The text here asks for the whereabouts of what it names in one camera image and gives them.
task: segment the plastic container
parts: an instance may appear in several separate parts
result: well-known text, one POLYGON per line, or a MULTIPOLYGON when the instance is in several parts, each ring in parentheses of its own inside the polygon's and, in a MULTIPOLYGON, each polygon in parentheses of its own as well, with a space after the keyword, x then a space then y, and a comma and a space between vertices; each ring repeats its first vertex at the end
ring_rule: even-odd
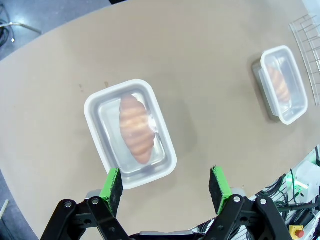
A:
POLYGON ((295 57, 287 46, 265 51, 252 65, 272 114, 286 125, 308 109, 308 99, 295 57))
MULTIPOLYGON (((134 115, 131 117, 131 113, 129 112, 129 120, 135 117, 134 115)), ((84 104, 84 114, 107 173, 111 168, 121 169, 123 189, 132 189, 150 183, 169 175, 175 169, 176 152, 155 93, 147 82, 134 79, 92 94, 84 104), (136 160, 137 157, 134 157, 124 140, 124 137, 128 139, 128 135, 122 135, 123 123, 132 123, 132 121, 128 122, 127 118, 123 118, 125 122, 122 121, 120 125, 121 102, 132 96, 146 109, 146 114, 143 115, 147 125, 145 127, 147 132, 154 136, 153 147, 148 147, 152 153, 146 164, 136 160)), ((137 126, 140 125, 131 124, 129 130, 132 128, 136 130, 137 126)), ((144 141, 136 142, 134 147, 140 147, 144 143, 144 141)))

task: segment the croissant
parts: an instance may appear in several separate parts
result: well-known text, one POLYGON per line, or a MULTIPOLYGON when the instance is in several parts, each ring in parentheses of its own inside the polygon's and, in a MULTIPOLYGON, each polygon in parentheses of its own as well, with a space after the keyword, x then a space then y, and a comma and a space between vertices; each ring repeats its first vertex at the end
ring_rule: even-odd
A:
POLYGON ((270 75, 271 82, 273 84, 275 94, 279 101, 287 103, 291 99, 291 95, 283 74, 274 67, 268 66, 267 71, 270 75))
POLYGON ((156 135, 149 127, 145 106, 132 95, 121 99, 120 132, 135 160, 140 164, 147 164, 156 135))

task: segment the metal rack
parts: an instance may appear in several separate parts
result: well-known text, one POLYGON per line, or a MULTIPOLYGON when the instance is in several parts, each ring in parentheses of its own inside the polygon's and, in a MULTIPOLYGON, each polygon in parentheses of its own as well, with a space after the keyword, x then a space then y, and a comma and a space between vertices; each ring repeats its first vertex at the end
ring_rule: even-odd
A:
POLYGON ((299 46, 314 95, 320 105, 320 17, 305 15, 290 24, 299 46))

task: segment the white container lid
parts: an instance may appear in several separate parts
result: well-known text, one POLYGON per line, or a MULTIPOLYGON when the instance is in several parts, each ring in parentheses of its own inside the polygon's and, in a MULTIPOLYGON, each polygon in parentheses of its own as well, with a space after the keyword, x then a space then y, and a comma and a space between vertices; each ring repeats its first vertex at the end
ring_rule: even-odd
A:
POLYGON ((271 110, 286 125, 308 109, 308 98, 295 57, 287 46, 265 51, 261 57, 262 85, 271 110))
POLYGON ((120 168, 123 189, 169 175, 177 156, 151 86, 140 79, 92 94, 84 114, 105 170, 120 168))

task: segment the red button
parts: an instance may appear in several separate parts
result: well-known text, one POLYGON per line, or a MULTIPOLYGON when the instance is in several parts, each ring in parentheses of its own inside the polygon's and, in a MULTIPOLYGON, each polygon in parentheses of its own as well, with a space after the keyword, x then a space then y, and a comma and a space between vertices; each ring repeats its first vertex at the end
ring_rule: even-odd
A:
POLYGON ((302 230, 295 231, 295 234, 298 238, 302 238, 305 235, 305 232, 302 230))

